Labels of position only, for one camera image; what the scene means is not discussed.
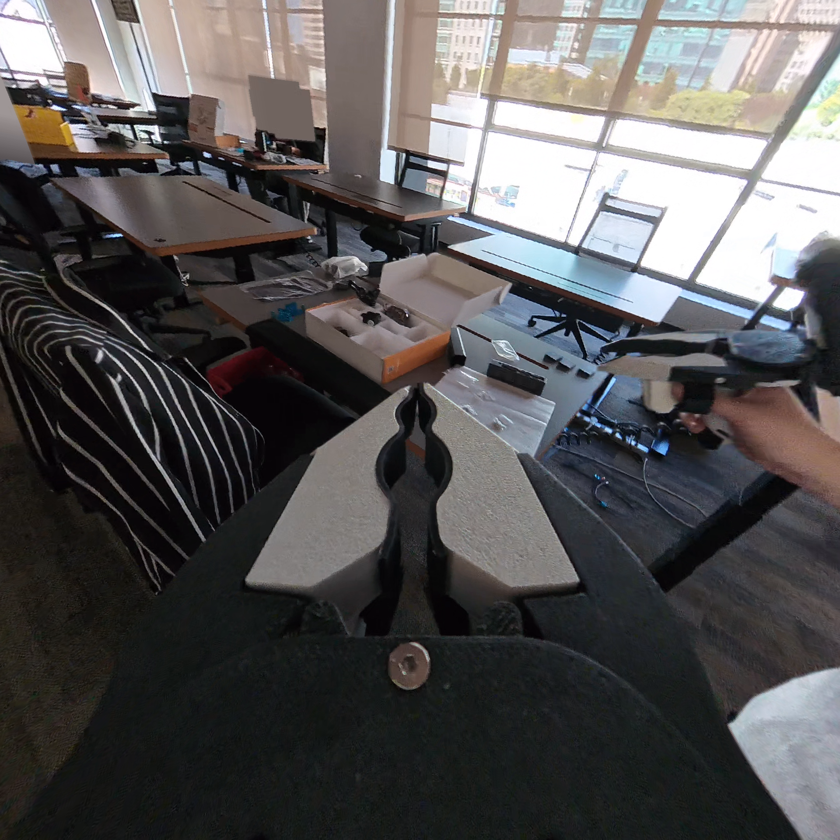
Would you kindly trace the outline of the large window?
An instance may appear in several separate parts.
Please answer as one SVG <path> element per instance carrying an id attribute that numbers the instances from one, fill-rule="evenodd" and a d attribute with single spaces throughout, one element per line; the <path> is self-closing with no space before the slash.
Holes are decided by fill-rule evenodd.
<path id="1" fill-rule="evenodd" d="M 774 250 L 838 236 L 839 5 L 406 2 L 445 195 L 583 245 L 606 195 L 662 207 L 641 267 L 759 300 Z"/>

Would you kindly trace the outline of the black white striped cloth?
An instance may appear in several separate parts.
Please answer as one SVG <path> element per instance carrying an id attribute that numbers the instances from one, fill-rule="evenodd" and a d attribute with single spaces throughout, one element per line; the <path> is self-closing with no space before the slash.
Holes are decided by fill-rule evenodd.
<path id="1" fill-rule="evenodd" d="M 30 454 L 162 591 L 261 488 L 263 436 L 78 279 L 4 260 L 1 278 L 2 384 Z"/>

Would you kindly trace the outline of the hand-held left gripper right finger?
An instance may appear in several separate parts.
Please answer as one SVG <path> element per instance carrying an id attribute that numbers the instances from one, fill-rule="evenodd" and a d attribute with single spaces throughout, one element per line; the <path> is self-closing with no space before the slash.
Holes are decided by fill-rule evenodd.
<path id="1" fill-rule="evenodd" d="M 568 595 L 578 574 L 514 448 L 431 385 L 420 386 L 428 593 L 442 634 L 468 634 L 494 604 Z"/>

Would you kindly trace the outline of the black office chair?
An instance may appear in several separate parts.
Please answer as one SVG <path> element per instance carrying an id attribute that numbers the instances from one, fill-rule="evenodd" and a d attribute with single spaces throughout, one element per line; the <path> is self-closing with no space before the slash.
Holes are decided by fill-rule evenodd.
<path id="1" fill-rule="evenodd" d="M 550 316 L 535 313 L 529 317 L 527 321 L 529 329 L 534 328 L 538 321 L 544 321 L 552 325 L 548 329 L 536 333 L 535 337 L 537 339 L 563 332 L 566 338 L 574 338 L 584 361 L 589 360 L 584 334 L 599 340 L 601 346 L 612 340 L 611 334 L 606 334 L 600 330 L 605 325 L 604 316 L 599 315 L 594 308 L 568 300 L 560 300 L 559 305 L 560 307 L 555 308 Z"/>

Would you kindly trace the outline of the power strip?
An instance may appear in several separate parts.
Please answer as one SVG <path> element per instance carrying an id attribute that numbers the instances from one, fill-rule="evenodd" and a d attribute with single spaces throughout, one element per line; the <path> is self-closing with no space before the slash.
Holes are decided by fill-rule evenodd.
<path id="1" fill-rule="evenodd" d="M 641 458 L 665 457 L 670 449 L 670 429 L 663 424 L 649 426 L 634 420 L 614 419 L 599 412 L 579 411 L 574 423 L 585 432 L 609 440 Z"/>

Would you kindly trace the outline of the person's white shirt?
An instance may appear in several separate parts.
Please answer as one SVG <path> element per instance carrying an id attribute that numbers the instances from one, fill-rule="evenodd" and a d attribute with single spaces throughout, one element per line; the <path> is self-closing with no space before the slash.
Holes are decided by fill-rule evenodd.
<path id="1" fill-rule="evenodd" d="M 839 668 L 752 698 L 732 736 L 800 838 L 839 838 Z"/>

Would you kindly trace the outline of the person's right hand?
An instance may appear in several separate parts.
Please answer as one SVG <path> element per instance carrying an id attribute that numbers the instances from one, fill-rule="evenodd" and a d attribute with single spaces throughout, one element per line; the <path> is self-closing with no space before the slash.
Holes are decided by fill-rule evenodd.
<path id="1" fill-rule="evenodd" d="M 812 444 L 819 424 L 789 388 L 755 388 L 741 396 L 719 393 L 709 413 L 682 417 L 691 431 L 699 432 L 712 415 L 729 426 L 736 448 L 747 459 L 811 493 Z"/>

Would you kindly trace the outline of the dark grey desk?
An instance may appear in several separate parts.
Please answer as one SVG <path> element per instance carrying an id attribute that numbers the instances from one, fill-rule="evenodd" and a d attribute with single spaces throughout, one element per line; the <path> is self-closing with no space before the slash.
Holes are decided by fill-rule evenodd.
<path id="1" fill-rule="evenodd" d="M 542 451 L 536 458 L 546 455 L 554 440 L 590 401 L 606 378 L 595 365 L 583 361 L 571 351 L 553 347 L 488 316 L 479 316 L 453 327 L 450 339 L 446 350 L 447 371 L 454 366 L 463 366 L 487 375 L 488 363 L 500 361 L 546 379 L 541 397 L 555 402 L 555 408 L 542 439 Z M 543 362 L 545 354 L 562 355 L 564 360 L 575 363 L 576 367 L 568 373 L 558 371 Z M 577 377 L 575 370 L 579 366 L 594 370 L 592 378 Z"/>

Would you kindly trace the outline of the flat clear plastic bag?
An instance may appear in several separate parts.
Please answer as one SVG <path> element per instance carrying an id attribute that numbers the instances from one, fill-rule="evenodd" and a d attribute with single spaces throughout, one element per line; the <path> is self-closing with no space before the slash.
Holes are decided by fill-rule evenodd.
<path id="1" fill-rule="evenodd" d="M 331 291 L 334 282 L 311 270 L 288 276 L 254 280 L 239 285 L 246 295 L 259 302 L 291 301 Z"/>

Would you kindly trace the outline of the beige roller blind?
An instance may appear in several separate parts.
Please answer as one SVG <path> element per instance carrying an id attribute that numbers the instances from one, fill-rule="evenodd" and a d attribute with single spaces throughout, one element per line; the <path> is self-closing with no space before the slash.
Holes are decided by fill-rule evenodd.
<path id="1" fill-rule="evenodd" d="M 464 165 L 487 105 L 498 2 L 395 2 L 388 147 Z"/>

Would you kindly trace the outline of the black servo motor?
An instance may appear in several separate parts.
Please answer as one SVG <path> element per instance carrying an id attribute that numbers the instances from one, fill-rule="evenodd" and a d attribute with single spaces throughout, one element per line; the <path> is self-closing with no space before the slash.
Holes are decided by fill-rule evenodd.
<path id="1" fill-rule="evenodd" d="M 546 385 L 546 379 L 539 374 L 496 360 L 488 363 L 486 376 L 535 396 L 540 396 Z"/>

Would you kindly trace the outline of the group of small screw bags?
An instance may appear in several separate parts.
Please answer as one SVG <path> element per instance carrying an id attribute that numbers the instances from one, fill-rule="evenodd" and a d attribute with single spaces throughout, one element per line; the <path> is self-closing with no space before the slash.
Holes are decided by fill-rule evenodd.
<path id="1" fill-rule="evenodd" d="M 453 402 L 495 434 L 506 432 L 512 423 L 506 414 L 507 407 L 487 388 L 461 387 L 453 397 Z"/>

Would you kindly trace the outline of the grey mesh chair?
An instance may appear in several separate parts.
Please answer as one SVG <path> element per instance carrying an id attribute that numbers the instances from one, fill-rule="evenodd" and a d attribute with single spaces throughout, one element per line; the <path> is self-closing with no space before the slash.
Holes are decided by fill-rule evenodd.
<path id="1" fill-rule="evenodd" d="M 606 192 L 574 252 L 638 272 L 667 210 Z"/>

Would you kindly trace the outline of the red box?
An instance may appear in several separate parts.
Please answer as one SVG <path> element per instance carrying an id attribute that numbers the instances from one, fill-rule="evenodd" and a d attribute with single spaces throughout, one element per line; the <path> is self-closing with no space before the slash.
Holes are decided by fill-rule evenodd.
<path id="1" fill-rule="evenodd" d="M 223 398 L 246 382 L 271 376 L 287 376 L 298 382 L 305 382 L 298 371 L 266 348 L 255 348 L 237 353 L 230 359 L 209 368 L 205 374 L 213 391 Z"/>

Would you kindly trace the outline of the person's right forearm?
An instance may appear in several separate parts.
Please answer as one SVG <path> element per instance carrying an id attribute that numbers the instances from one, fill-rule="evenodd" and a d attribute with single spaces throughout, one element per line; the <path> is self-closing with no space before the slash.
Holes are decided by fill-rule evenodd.
<path id="1" fill-rule="evenodd" d="M 821 418 L 817 442 L 812 444 L 815 459 L 811 493 L 839 510 L 839 402 L 837 398 L 822 404 L 826 415 Z"/>

